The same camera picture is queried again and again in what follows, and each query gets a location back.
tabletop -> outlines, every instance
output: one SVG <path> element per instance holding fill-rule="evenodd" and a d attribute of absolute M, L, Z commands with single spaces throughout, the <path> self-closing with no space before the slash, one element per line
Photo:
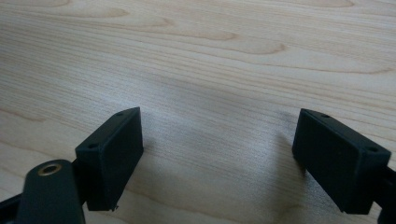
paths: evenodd
<path fill-rule="evenodd" d="M 389 0 L 1 0 L 0 201 L 140 106 L 145 152 L 87 223 L 376 223 L 291 145 L 308 108 L 396 152 L 395 62 Z"/>

black plastic part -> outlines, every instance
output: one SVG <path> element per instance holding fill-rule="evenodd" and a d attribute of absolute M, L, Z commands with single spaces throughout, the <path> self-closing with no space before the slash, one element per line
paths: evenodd
<path fill-rule="evenodd" d="M 5 201 L 0 202 L 0 224 L 14 223 L 17 218 L 18 207 L 21 195 L 15 195 Z"/>
<path fill-rule="evenodd" d="M 48 161 L 28 173 L 16 223 L 85 223 L 70 161 Z"/>
<path fill-rule="evenodd" d="M 302 109 L 292 151 L 341 211 L 369 213 L 388 150 L 328 115 Z"/>
<path fill-rule="evenodd" d="M 114 210 L 143 154 L 140 108 L 113 115 L 76 148 L 80 200 L 92 211 Z"/>

wood grain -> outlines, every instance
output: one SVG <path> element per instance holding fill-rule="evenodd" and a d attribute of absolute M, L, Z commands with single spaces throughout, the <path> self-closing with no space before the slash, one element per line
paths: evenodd
<path fill-rule="evenodd" d="M 389 0 L 0 0 L 0 200 L 141 106 L 145 154 L 88 223 L 376 223 L 290 148 L 304 107 L 396 152 L 395 24 Z"/>

wooden table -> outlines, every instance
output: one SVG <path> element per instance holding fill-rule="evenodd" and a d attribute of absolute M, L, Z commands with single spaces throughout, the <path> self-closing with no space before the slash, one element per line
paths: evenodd
<path fill-rule="evenodd" d="M 394 1 L 1 2 L 1 201 L 140 106 L 145 153 L 88 223 L 376 223 L 290 148 L 304 107 L 396 152 Z"/>

screw hole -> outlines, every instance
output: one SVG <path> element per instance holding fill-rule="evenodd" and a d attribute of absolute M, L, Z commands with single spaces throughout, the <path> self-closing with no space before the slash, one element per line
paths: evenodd
<path fill-rule="evenodd" d="M 372 151 L 372 152 L 378 151 L 378 148 L 376 148 L 376 147 L 369 147 L 368 149 L 369 149 L 369 151 Z"/>
<path fill-rule="evenodd" d="M 90 144 L 90 145 L 88 146 L 88 148 L 94 148 L 94 147 L 98 147 L 98 145 L 97 145 L 96 143 L 93 143 L 93 144 Z"/>
<path fill-rule="evenodd" d="M 53 175 L 56 172 L 60 171 L 62 168 L 61 164 L 49 164 L 38 170 L 39 175 Z"/>

